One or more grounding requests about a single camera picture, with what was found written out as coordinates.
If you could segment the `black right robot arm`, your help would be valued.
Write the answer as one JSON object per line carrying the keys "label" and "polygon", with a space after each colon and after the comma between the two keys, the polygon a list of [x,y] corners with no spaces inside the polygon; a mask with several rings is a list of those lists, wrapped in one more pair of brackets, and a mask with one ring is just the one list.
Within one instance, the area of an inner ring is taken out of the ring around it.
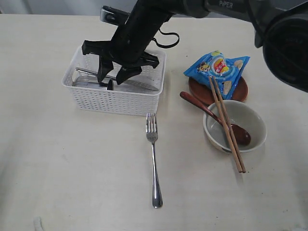
{"label": "black right robot arm", "polygon": [[269,0],[139,0],[131,12],[103,6],[102,20],[117,27],[109,41],[84,41],[84,55],[99,56],[98,81],[114,68],[118,84],[139,75],[143,66],[156,68],[159,60],[146,52],[163,23],[176,14],[204,18],[219,13],[250,22],[255,47],[263,49],[265,63],[280,81],[308,90],[308,4],[291,9],[275,7]]}

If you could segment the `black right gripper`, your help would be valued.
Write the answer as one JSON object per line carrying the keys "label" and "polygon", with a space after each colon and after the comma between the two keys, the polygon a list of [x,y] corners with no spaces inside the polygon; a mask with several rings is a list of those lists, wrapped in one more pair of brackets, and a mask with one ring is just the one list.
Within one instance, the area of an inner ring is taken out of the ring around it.
{"label": "black right gripper", "polygon": [[120,85],[139,75],[142,72],[140,66],[158,66],[158,58],[145,52],[158,30],[159,20],[151,15],[130,14],[127,21],[118,26],[110,41],[85,40],[82,53],[99,55],[98,82],[102,82],[114,69],[113,62],[122,65],[116,75],[116,82]]}

